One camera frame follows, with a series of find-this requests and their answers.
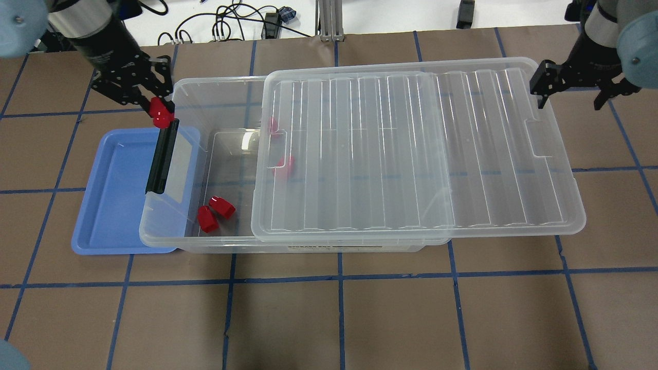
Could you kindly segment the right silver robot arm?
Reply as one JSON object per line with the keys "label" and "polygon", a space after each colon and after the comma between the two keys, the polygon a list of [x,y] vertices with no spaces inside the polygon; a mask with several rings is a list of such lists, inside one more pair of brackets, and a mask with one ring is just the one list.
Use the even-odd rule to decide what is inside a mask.
{"label": "right silver robot arm", "polygon": [[543,60],[529,82],[538,108],[576,87],[597,87],[595,110],[610,99],[657,87],[656,1],[573,1],[565,19],[581,31],[564,63]]}

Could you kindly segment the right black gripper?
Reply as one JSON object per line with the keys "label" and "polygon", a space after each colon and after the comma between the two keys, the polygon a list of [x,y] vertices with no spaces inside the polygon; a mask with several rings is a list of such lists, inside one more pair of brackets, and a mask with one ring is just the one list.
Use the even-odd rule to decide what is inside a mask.
{"label": "right black gripper", "polygon": [[557,65],[543,60],[529,80],[529,93],[538,97],[537,108],[545,108],[549,97],[571,87],[599,87],[594,109],[601,110],[617,96],[629,96],[642,90],[623,77],[621,61],[615,47],[600,44],[582,31],[567,60]]}

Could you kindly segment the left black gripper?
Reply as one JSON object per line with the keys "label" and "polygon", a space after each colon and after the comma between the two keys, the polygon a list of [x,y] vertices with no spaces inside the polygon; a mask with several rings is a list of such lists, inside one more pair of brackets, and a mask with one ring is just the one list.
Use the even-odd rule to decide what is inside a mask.
{"label": "left black gripper", "polygon": [[138,105],[148,112],[150,101],[138,86],[145,82],[144,77],[153,74],[148,91],[158,98],[170,115],[174,114],[172,57],[151,57],[151,72],[147,71],[148,57],[124,24],[108,23],[91,35],[75,38],[75,48],[96,71],[92,90],[120,105]]}

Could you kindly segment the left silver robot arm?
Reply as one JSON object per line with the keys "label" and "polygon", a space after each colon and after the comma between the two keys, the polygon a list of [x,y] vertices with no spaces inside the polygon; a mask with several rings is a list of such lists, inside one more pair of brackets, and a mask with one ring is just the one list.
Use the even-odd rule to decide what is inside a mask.
{"label": "left silver robot arm", "polygon": [[2,57],[27,54],[49,26],[96,70],[92,89],[153,119],[173,116],[171,57],[143,51],[106,1],[2,1]]}

